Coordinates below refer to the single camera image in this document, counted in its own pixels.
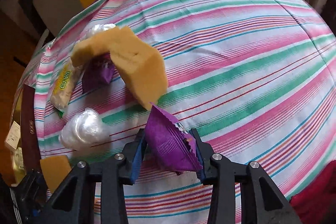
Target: silver screw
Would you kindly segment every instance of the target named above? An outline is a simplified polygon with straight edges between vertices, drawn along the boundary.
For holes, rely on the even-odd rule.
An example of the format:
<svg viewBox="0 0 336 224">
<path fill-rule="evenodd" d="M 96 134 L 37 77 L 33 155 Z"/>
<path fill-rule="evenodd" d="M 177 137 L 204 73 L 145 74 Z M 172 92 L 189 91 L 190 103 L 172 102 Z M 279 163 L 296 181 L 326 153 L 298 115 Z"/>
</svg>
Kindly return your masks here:
<svg viewBox="0 0 336 224">
<path fill-rule="evenodd" d="M 214 160 L 221 160 L 221 159 L 223 158 L 223 156 L 222 156 L 221 154 L 219 154 L 219 153 L 214 153 L 214 154 L 212 155 L 212 158 L 213 158 Z"/>
<path fill-rule="evenodd" d="M 117 154 L 114 155 L 114 158 L 115 158 L 116 160 L 122 160 L 122 159 L 124 158 L 124 154 L 122 154 L 122 153 L 117 153 Z"/>
<path fill-rule="evenodd" d="M 77 167 L 79 167 L 79 168 L 84 168 L 85 166 L 86 166 L 86 162 L 83 161 L 83 160 L 81 160 L 77 163 Z"/>
<path fill-rule="evenodd" d="M 250 165 L 252 168 L 258 168 L 259 167 L 259 163 L 257 163 L 256 161 L 251 161 Z"/>
</svg>

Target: foam sponge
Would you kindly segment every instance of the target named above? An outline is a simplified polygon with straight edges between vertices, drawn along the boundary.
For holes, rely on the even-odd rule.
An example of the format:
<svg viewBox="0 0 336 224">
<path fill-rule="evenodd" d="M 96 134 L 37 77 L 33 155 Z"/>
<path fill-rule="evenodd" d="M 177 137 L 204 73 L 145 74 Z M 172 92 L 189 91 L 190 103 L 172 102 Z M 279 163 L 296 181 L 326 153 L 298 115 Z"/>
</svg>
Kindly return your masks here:
<svg viewBox="0 0 336 224">
<path fill-rule="evenodd" d="M 65 155 L 50 156 L 41 159 L 40 164 L 45 182 L 53 193 L 71 171 L 69 159 Z"/>
<path fill-rule="evenodd" d="M 140 40 L 129 27 L 120 29 L 110 47 L 111 60 L 138 102 L 147 110 L 166 93 L 168 80 L 160 52 Z"/>
<path fill-rule="evenodd" d="M 120 29 L 114 27 L 97 33 L 88 39 L 77 42 L 73 47 L 71 54 L 72 65 L 74 67 L 82 66 L 92 58 L 109 52 L 111 42 L 119 32 Z"/>
</svg>

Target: purple wrapper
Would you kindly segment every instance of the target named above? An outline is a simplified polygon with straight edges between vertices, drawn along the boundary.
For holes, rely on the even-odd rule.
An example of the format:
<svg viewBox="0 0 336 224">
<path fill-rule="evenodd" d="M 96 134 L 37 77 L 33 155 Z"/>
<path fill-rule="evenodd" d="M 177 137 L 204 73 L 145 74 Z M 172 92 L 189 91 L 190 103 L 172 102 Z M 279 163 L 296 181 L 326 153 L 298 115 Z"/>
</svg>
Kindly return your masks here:
<svg viewBox="0 0 336 224">
<path fill-rule="evenodd" d="M 174 115 L 156 105 L 148 117 L 145 138 L 161 167 L 180 173 L 202 169 L 194 137 Z"/>
<path fill-rule="evenodd" d="M 115 67 L 109 54 L 93 58 L 82 77 L 83 94 L 102 85 L 108 85 L 111 82 L 114 69 Z"/>
</svg>

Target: red cloth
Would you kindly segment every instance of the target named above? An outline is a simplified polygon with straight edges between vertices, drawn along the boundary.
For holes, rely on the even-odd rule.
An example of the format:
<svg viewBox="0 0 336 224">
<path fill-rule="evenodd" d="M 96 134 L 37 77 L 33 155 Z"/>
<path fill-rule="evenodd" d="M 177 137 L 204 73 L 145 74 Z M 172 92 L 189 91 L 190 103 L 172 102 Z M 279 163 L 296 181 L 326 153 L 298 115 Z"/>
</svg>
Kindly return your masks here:
<svg viewBox="0 0 336 224">
<path fill-rule="evenodd" d="M 335 199 L 336 160 L 333 160 L 313 182 L 291 198 L 290 204 L 303 224 L 319 224 Z"/>
</svg>

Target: striped tablecloth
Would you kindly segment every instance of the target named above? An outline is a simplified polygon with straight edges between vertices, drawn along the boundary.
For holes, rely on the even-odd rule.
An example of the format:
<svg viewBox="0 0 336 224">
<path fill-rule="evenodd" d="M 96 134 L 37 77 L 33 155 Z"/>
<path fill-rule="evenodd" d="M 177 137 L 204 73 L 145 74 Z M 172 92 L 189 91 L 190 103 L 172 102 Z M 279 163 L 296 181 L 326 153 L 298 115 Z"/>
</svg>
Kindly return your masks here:
<svg viewBox="0 0 336 224">
<path fill-rule="evenodd" d="M 129 26 L 162 54 L 169 79 L 158 105 L 196 127 L 215 152 L 258 161 L 290 198 L 336 156 L 335 37 L 303 0 L 98 0 L 75 16 L 32 59 L 22 82 L 36 87 L 35 118 L 42 157 L 101 161 L 143 128 L 141 108 L 115 73 L 109 86 L 82 95 L 79 82 L 63 119 L 50 104 L 55 79 L 74 43 L 103 23 Z M 58 134 L 91 107 L 110 126 L 110 141 L 65 149 Z M 211 187 L 195 173 L 159 170 L 150 155 L 134 186 L 125 186 L 130 223 L 206 223 Z M 236 187 L 236 222 L 240 190 Z M 100 186 L 96 189 L 100 222 Z"/>
</svg>

